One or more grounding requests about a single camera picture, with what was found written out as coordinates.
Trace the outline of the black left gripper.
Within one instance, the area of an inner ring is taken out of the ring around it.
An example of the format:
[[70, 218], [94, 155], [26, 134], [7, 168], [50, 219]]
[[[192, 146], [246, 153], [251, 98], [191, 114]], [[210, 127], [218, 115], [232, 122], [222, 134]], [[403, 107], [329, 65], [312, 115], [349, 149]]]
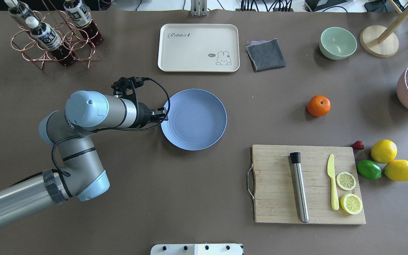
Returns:
[[168, 121], [166, 108], [158, 108], [154, 111], [144, 103], [138, 103], [138, 115], [135, 121], [136, 129], [141, 129], [149, 123], [162, 123], [163, 121]]

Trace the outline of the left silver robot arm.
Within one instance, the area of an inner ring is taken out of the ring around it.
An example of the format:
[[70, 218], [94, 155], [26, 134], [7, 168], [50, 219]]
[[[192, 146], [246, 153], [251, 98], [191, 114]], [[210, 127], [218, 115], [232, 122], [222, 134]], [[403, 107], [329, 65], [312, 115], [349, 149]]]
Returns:
[[168, 119], [168, 109], [149, 109], [137, 95], [107, 96], [95, 91], [77, 91], [63, 111], [55, 111], [39, 125], [39, 134], [58, 151], [64, 165], [34, 174], [0, 191], [0, 228], [77, 197], [93, 199], [109, 187], [107, 173], [91, 136], [103, 130], [145, 131]]

